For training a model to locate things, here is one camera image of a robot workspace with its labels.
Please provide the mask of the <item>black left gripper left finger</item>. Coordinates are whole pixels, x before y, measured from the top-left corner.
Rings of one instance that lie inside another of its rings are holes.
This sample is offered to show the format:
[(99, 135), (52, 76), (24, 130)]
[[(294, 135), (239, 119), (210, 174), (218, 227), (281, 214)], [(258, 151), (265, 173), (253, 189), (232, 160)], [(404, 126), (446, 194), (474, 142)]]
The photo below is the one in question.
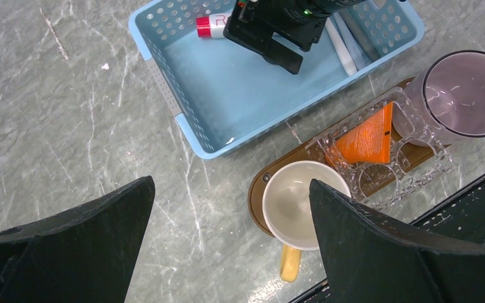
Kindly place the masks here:
[(155, 183), (141, 177), (95, 200), (0, 232), (0, 302), (124, 302)]

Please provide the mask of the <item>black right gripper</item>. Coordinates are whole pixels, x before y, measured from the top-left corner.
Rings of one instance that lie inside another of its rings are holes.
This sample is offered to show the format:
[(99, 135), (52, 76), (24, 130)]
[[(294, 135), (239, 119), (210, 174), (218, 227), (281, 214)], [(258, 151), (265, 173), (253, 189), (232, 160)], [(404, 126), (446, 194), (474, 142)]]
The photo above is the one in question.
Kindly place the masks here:
[(272, 36), (279, 35), (307, 52), (318, 43), (325, 18), (326, 1), (237, 1), (223, 34), (254, 52), (266, 49), (266, 62), (298, 74), (303, 57)]

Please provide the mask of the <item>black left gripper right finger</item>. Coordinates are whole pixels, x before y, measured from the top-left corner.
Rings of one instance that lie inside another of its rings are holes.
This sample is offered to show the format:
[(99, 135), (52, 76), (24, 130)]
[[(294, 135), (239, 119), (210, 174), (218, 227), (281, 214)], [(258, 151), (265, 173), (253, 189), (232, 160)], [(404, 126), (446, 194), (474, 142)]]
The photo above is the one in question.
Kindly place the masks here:
[(327, 302), (485, 302), (485, 245), (419, 229), (313, 179)]

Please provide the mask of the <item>white toothpaste tube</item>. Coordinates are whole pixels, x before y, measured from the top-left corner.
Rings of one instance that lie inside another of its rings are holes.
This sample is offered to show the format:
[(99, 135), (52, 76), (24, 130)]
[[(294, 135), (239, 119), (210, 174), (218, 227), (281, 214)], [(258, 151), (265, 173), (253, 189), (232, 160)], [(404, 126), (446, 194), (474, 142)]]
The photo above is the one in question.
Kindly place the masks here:
[(199, 38), (224, 39), (224, 28), (231, 13), (215, 13), (196, 18), (196, 31)]

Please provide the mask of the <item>yellow mug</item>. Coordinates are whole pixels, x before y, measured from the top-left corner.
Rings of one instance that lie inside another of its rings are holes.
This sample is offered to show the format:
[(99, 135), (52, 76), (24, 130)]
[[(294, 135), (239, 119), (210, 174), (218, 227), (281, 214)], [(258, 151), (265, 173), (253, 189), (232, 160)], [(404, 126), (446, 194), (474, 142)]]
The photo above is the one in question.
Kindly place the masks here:
[(297, 278), (302, 251), (319, 249), (309, 201), (309, 185), (313, 179), (324, 181), (351, 196), (347, 183), (338, 172), (310, 160), (282, 167), (265, 186), (263, 216), (269, 231), (283, 243), (279, 275), (285, 282)]

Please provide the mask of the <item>clear glass holder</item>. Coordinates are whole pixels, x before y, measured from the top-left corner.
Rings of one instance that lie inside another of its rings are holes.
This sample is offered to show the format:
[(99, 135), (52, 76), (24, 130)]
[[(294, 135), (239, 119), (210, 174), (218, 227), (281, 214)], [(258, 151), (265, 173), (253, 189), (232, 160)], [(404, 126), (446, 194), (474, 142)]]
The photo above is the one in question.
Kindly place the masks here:
[(395, 87), (305, 145), (335, 169), (351, 196), (388, 208), (452, 169), (452, 158), (405, 92)]

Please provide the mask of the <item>orange toothpaste tube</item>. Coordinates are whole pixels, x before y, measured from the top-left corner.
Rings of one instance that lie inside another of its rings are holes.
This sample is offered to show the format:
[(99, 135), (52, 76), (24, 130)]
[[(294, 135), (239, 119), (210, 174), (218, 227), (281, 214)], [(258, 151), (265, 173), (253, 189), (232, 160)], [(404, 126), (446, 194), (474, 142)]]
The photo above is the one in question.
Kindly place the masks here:
[(363, 123), (340, 137), (334, 148), (329, 148), (326, 162), (333, 165), (338, 154), (348, 164), (357, 162), (390, 163), (393, 104), (367, 118)]

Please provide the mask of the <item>purple mug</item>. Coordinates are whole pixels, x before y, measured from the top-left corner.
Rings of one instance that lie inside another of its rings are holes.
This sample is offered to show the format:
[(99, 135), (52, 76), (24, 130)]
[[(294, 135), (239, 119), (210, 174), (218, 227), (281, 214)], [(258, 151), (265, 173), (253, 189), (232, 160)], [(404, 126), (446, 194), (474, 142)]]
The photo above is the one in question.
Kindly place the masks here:
[(404, 93), (444, 145), (485, 138), (485, 52), (444, 55), (415, 76)]

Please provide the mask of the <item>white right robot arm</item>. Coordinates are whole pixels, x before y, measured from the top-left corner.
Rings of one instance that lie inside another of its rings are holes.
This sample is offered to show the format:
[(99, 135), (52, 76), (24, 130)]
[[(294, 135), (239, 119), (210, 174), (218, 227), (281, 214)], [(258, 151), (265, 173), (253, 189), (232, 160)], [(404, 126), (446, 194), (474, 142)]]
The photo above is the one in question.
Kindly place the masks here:
[(266, 62), (298, 74), (303, 57), (273, 39), (277, 34), (303, 52), (319, 42), (325, 20), (359, 4), (336, 0), (238, 1), (227, 19), (225, 38), (259, 54)]

